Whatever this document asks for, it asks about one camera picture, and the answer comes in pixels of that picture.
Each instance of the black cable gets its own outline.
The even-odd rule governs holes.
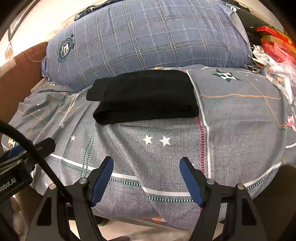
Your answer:
[[[62,184],[60,179],[56,176],[56,174],[50,168],[47,162],[40,156],[35,147],[28,141],[28,139],[22,133],[20,133],[17,129],[13,128],[9,124],[3,122],[2,120],[0,120],[0,132],[9,136],[10,138],[18,142],[25,150],[27,150],[29,155],[33,159],[35,159],[35,161],[41,166],[41,168],[45,171],[48,177],[56,184],[58,190],[60,190],[66,198],[71,200],[70,193]]]

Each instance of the metal screw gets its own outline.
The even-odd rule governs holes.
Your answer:
[[[240,190],[244,190],[244,185],[243,185],[243,184],[237,184],[237,187],[238,187]]]
[[[211,178],[207,179],[207,183],[210,185],[213,185],[215,183],[215,181]]]
[[[81,178],[80,180],[79,180],[79,183],[80,184],[84,184],[84,183],[86,183],[87,182],[87,179],[86,178]]]
[[[49,189],[54,190],[57,186],[53,183],[49,186]]]

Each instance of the folded black clothing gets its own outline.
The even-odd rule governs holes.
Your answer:
[[[96,80],[88,101],[101,101],[94,119],[102,124],[197,117],[189,76],[179,70],[145,70]]]

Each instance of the circular logo on pillow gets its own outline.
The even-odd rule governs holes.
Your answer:
[[[71,49],[74,48],[75,37],[71,34],[70,38],[65,39],[59,47],[59,62],[66,61],[67,56],[69,55]]]

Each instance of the red dashed stripe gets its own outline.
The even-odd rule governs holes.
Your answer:
[[[200,128],[200,134],[201,134],[201,138],[202,138],[202,153],[201,153],[201,164],[202,164],[202,173],[205,173],[205,135],[204,135],[204,131],[203,131],[203,127],[202,124],[200,122],[200,117],[196,117],[196,121],[198,123],[198,126]]]

